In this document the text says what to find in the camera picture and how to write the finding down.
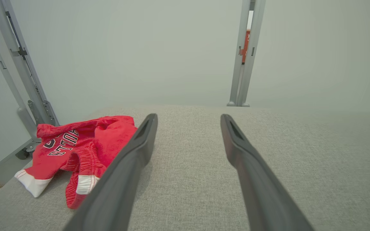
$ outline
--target metal pole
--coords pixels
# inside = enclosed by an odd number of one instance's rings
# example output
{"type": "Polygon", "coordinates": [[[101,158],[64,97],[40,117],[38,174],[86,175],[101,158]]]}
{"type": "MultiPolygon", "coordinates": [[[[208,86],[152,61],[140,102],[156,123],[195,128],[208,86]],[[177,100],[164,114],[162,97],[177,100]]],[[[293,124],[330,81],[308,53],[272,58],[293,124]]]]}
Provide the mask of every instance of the metal pole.
{"type": "Polygon", "coordinates": [[[19,94],[18,89],[15,86],[15,83],[12,80],[11,75],[8,72],[8,69],[5,66],[4,60],[2,59],[2,56],[0,54],[0,69],[1,72],[6,80],[6,83],[9,86],[9,89],[12,92],[12,95],[14,96],[16,102],[19,105],[19,109],[17,111],[19,118],[22,120],[23,124],[25,125],[28,133],[31,135],[33,140],[37,140],[37,126],[32,120],[32,117],[29,115],[28,111],[26,110],[25,103],[22,101],[21,95],[19,94]]]}
{"type": "Polygon", "coordinates": [[[255,10],[252,17],[251,35],[249,37],[248,51],[245,60],[245,69],[242,74],[241,88],[239,89],[236,105],[239,107],[249,107],[246,102],[248,95],[249,83],[251,81],[252,69],[254,67],[255,54],[257,52],[258,41],[261,32],[263,12],[265,11],[266,0],[256,0],[255,10]]]}
{"type": "Polygon", "coordinates": [[[0,1],[0,31],[4,37],[6,45],[11,50],[12,60],[22,83],[25,86],[28,96],[33,102],[32,110],[38,115],[38,118],[35,118],[35,121],[38,119],[38,123],[47,123],[58,126],[58,120],[50,103],[45,97],[29,54],[26,53],[25,41],[23,40],[11,3],[7,1],[6,7],[3,4],[4,3],[0,1]],[[6,17],[6,10],[9,10],[9,20],[6,17]]]}
{"type": "Polygon", "coordinates": [[[243,0],[241,9],[241,22],[239,22],[238,44],[236,45],[235,65],[233,67],[233,77],[231,86],[231,96],[227,106],[236,106],[236,96],[238,95],[239,77],[241,75],[243,48],[245,46],[246,26],[248,24],[250,0],[243,0]]]}

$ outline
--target gray upholstered surface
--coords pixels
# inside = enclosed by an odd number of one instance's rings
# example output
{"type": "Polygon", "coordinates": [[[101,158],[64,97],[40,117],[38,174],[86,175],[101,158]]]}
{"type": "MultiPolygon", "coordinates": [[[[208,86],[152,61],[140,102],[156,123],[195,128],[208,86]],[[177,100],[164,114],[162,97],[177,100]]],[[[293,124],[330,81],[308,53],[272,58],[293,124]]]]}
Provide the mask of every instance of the gray upholstered surface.
{"type": "MultiPolygon", "coordinates": [[[[150,164],[130,230],[248,230],[236,171],[225,157],[220,115],[230,114],[316,230],[370,230],[370,114],[254,108],[109,108],[90,118],[157,113],[150,164]]],[[[0,230],[60,230],[69,173],[34,199],[16,180],[0,190],[0,230]]]]}

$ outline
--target metal bracket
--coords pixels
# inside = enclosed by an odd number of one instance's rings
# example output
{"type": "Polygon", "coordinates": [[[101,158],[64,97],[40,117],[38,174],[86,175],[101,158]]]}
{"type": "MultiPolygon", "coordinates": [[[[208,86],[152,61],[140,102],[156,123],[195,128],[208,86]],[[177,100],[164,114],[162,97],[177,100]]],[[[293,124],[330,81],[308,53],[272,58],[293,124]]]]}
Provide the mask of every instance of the metal bracket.
{"type": "Polygon", "coordinates": [[[38,142],[31,142],[31,143],[28,143],[27,146],[25,146],[27,148],[27,152],[33,152],[35,151],[35,148],[37,147],[37,145],[40,144],[38,142]]]}
{"type": "Polygon", "coordinates": [[[48,114],[50,124],[56,126],[56,117],[55,117],[55,114],[53,113],[51,104],[47,100],[44,100],[43,104],[45,107],[45,111],[48,114]]]}
{"type": "Polygon", "coordinates": [[[242,56],[242,55],[243,55],[243,49],[241,49],[241,46],[239,46],[239,52],[238,52],[238,54],[239,54],[240,56],[242,56]]]}
{"type": "Polygon", "coordinates": [[[28,55],[27,51],[23,50],[22,47],[19,47],[18,49],[19,49],[19,51],[12,51],[11,50],[12,56],[16,57],[16,56],[26,56],[26,55],[28,55]]]}
{"type": "Polygon", "coordinates": [[[34,116],[35,122],[38,124],[44,123],[44,121],[41,118],[40,112],[35,109],[35,104],[31,100],[28,101],[28,106],[31,109],[31,113],[34,116]]]}

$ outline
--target red clothing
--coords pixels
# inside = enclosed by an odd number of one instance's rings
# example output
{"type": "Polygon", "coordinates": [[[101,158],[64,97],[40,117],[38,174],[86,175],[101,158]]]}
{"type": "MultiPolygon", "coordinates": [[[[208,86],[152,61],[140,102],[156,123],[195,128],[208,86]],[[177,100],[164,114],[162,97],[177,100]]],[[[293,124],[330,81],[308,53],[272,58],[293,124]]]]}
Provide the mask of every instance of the red clothing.
{"type": "Polygon", "coordinates": [[[32,167],[15,177],[34,197],[40,196],[55,173],[73,171],[66,187],[66,203],[76,209],[89,194],[137,128],[129,116],[106,116],[60,127],[39,124],[32,167]]]}

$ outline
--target white cuff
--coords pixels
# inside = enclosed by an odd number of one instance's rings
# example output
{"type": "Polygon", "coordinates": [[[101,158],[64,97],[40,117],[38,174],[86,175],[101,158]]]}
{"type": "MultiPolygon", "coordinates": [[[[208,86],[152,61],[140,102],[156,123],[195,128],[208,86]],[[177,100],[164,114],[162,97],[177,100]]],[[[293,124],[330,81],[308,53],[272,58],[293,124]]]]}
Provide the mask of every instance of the white cuff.
{"type": "Polygon", "coordinates": [[[89,194],[100,178],[95,175],[78,175],[78,186],[76,193],[79,195],[89,194]]]}
{"type": "Polygon", "coordinates": [[[47,180],[35,179],[35,177],[28,174],[25,169],[17,172],[14,177],[17,178],[34,197],[40,196],[52,180],[52,178],[47,180]]]}

